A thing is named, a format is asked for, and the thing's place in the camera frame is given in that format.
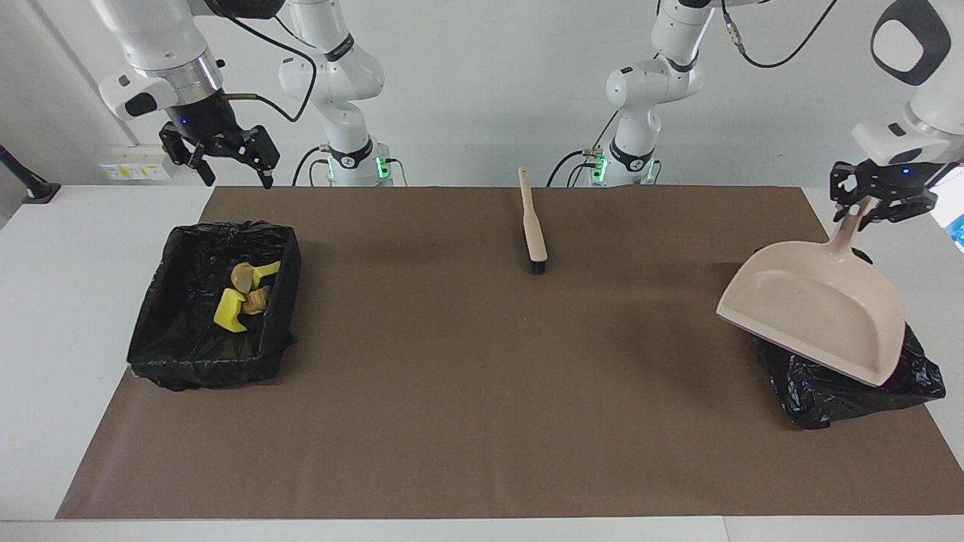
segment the black stand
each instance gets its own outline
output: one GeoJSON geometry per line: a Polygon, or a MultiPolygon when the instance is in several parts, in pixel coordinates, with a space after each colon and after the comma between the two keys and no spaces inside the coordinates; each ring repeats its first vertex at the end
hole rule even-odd
{"type": "Polygon", "coordinates": [[[0,145],[0,162],[3,162],[20,179],[23,187],[27,189],[27,196],[23,199],[24,203],[49,203],[60,190],[60,183],[43,180],[43,177],[28,170],[18,162],[2,145],[0,145]]]}

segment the brown table mat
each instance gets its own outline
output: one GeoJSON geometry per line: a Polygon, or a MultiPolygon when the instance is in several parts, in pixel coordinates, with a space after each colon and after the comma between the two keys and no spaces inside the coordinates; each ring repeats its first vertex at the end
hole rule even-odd
{"type": "Polygon", "coordinates": [[[273,381],[127,374],[58,518],[964,513],[923,407],[800,431],[716,301],[764,245],[826,238],[784,188],[218,188],[203,221],[295,228],[273,381]]]}

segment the wooden brush handle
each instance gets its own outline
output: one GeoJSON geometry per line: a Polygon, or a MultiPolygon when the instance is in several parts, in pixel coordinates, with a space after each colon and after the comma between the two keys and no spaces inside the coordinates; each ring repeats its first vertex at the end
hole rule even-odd
{"type": "Polygon", "coordinates": [[[529,259],[532,261],[546,261],[546,239],[542,235],[539,216],[536,215],[532,204],[532,182],[529,180],[529,170],[519,168],[519,186],[522,189],[522,227],[525,229],[525,244],[529,248],[529,259]]]}

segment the yellow sponge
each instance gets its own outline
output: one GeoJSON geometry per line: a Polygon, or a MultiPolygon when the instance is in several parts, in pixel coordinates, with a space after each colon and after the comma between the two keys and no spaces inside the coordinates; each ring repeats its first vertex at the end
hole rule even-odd
{"type": "Polygon", "coordinates": [[[238,321],[238,314],[241,313],[241,305],[247,298],[237,290],[225,288],[221,294],[221,303],[214,311],[214,323],[225,328],[232,333],[242,333],[248,331],[241,322],[238,321]]]}
{"type": "Polygon", "coordinates": [[[276,261],[274,263],[269,263],[267,265],[256,267],[252,274],[252,278],[254,279],[254,287],[257,288],[260,286],[261,279],[268,277],[270,275],[274,275],[278,273],[280,270],[281,270],[280,261],[276,261]]]}

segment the dustpan handle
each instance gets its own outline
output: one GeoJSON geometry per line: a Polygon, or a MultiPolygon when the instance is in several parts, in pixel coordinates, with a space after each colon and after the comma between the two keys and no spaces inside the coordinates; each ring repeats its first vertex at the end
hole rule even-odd
{"type": "Polygon", "coordinates": [[[860,221],[864,218],[864,215],[867,214],[867,211],[870,210],[871,203],[873,203],[873,197],[867,196],[860,201],[857,214],[848,212],[843,216],[843,219],[837,225],[837,232],[834,233],[834,238],[828,243],[830,252],[834,254],[850,253],[853,236],[860,228],[860,221]]]}

